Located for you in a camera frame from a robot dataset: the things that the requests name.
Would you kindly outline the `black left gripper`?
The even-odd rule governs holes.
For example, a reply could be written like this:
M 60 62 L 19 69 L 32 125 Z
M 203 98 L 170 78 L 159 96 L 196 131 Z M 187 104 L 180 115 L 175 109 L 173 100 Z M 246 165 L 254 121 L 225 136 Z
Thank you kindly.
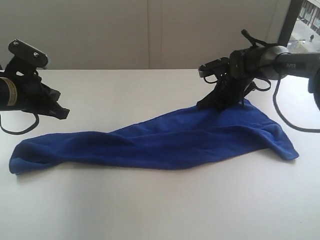
M 4 110 L 65 120 L 70 110 L 58 104 L 60 92 L 42 83 L 40 67 L 13 57 L 4 69 Z

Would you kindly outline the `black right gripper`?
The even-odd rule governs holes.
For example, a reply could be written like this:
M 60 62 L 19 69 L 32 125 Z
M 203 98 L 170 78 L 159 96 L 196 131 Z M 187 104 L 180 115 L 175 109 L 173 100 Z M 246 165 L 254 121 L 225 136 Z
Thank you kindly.
M 239 103 L 243 104 L 245 96 L 255 88 L 253 79 L 253 77 L 241 79 L 226 77 L 217 83 L 213 93 L 196 103 L 197 109 L 213 108 L 217 112 L 223 112 Z

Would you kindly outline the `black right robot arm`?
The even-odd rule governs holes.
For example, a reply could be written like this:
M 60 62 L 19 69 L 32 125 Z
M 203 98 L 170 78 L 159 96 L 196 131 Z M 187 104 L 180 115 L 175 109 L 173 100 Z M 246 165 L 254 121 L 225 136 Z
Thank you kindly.
M 281 45 L 250 47 L 201 65 L 198 74 L 202 79 L 216 77 L 213 91 L 197 102 L 198 109 L 222 112 L 244 103 L 245 96 L 257 89 L 254 79 L 279 81 L 286 76 L 307 78 L 308 92 L 320 104 L 320 55 L 315 52 L 290 53 Z

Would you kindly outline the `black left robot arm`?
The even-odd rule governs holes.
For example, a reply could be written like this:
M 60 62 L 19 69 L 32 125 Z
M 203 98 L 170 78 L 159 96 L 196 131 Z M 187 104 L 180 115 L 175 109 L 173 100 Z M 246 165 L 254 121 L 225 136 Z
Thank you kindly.
M 0 73 L 0 110 L 64 120 L 70 110 L 58 104 L 61 93 L 42 83 L 36 67 L 13 57 Z

